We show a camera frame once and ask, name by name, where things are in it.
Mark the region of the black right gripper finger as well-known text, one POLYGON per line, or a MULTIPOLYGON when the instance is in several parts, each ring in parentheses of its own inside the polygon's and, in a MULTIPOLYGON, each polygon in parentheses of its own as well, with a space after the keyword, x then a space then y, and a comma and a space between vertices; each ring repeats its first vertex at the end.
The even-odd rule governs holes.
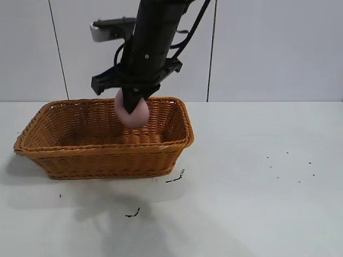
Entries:
POLYGON ((122 88, 123 94, 123 106, 128 114, 137 107, 141 99, 145 99, 145 92, 141 88, 137 87, 125 87, 122 88))
POLYGON ((144 100, 147 101, 150 96, 152 96, 155 92, 157 92, 160 89, 160 86, 161 86, 160 84, 157 84, 154 86, 144 88, 143 90, 144 100))

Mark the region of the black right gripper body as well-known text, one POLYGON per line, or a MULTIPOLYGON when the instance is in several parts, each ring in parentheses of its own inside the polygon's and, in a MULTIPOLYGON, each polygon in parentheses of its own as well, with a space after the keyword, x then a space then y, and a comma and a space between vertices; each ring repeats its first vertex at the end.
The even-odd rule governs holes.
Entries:
POLYGON ((137 87, 144 90, 146 87, 161 84, 173 72, 179 72, 182 63, 178 59, 167 58, 159 63, 164 55, 152 57, 138 56, 132 52, 131 46, 122 44, 114 54, 114 65, 91 79, 91 88, 96 95, 106 89, 137 87))

